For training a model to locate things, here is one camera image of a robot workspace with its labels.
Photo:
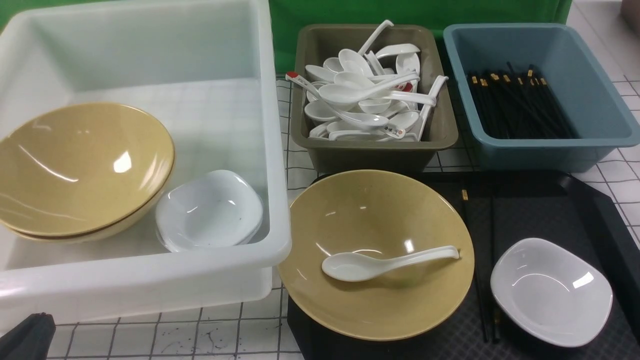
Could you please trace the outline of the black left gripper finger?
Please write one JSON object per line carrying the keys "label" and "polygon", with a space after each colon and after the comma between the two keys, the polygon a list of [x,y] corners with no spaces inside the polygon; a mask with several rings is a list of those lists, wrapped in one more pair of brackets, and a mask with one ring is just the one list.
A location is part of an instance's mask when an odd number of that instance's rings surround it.
{"label": "black left gripper finger", "polygon": [[2,360],[45,360],[57,326],[48,313],[33,313],[0,338]]}

